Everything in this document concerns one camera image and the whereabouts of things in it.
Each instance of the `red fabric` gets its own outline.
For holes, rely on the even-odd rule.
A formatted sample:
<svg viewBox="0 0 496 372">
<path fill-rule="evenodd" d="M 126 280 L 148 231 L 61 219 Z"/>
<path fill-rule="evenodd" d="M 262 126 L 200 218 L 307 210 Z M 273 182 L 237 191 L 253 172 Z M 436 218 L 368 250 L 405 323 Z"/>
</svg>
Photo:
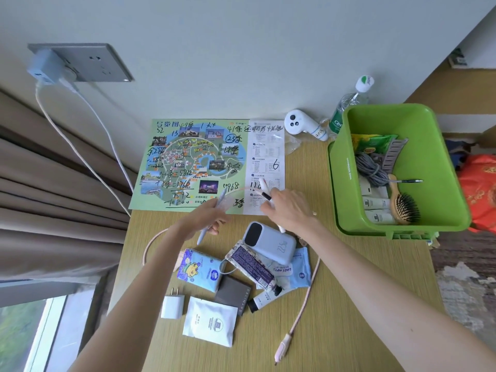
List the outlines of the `red fabric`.
<svg viewBox="0 0 496 372">
<path fill-rule="evenodd" d="M 472 213 L 475 228 L 470 230 L 496 234 L 496 157 L 487 154 L 468 156 L 458 179 Z"/>
</svg>

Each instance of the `white sachet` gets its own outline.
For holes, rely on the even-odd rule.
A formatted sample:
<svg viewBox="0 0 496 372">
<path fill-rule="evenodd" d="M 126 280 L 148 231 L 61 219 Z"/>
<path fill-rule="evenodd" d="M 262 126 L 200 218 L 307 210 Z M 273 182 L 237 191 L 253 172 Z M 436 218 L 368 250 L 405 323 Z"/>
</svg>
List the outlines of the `white sachet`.
<svg viewBox="0 0 496 372">
<path fill-rule="evenodd" d="M 232 347 L 237 315 L 234 306 L 190 297 L 183 335 Z"/>
</svg>

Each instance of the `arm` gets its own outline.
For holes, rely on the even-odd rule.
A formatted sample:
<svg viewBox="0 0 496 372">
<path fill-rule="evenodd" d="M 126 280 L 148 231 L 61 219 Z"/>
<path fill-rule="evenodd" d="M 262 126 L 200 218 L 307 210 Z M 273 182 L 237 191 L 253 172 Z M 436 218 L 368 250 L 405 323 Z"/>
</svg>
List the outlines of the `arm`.
<svg viewBox="0 0 496 372">
<path fill-rule="evenodd" d="M 185 240 L 208 225 L 218 234 L 228 220 L 209 200 L 171 226 L 155 254 L 108 314 L 72 365 L 71 372 L 141 371 L 177 255 Z"/>
<path fill-rule="evenodd" d="M 485 344 L 335 237 L 301 193 L 270 194 L 275 209 L 264 203 L 262 211 L 312 246 L 405 370 L 496 370 L 496 355 Z"/>
</svg>

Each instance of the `curtain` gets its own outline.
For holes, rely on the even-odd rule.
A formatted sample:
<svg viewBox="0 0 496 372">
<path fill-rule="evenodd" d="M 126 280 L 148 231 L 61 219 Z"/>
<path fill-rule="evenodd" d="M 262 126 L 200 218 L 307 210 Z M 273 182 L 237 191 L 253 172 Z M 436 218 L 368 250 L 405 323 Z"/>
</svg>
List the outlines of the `curtain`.
<svg viewBox="0 0 496 372">
<path fill-rule="evenodd" d="M 117 162 L 64 132 L 128 206 Z M 119 263 L 127 214 L 43 116 L 2 92 L 0 159 L 0 280 L 81 282 Z"/>
</svg>

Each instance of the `wooden hair brush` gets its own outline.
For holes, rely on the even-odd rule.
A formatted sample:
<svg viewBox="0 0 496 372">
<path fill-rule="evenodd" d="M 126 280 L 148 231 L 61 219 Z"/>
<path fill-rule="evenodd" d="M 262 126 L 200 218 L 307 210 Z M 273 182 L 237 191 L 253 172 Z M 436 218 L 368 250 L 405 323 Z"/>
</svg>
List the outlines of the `wooden hair brush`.
<svg viewBox="0 0 496 372">
<path fill-rule="evenodd" d="M 395 175 L 389 174 L 389 180 L 397 180 Z M 391 188 L 391 214 L 396 222 L 400 225 L 409 225 L 410 223 L 417 223 L 420 220 L 420 212 L 413 197 L 406 193 L 400 193 L 398 184 L 390 181 L 389 187 Z"/>
</svg>

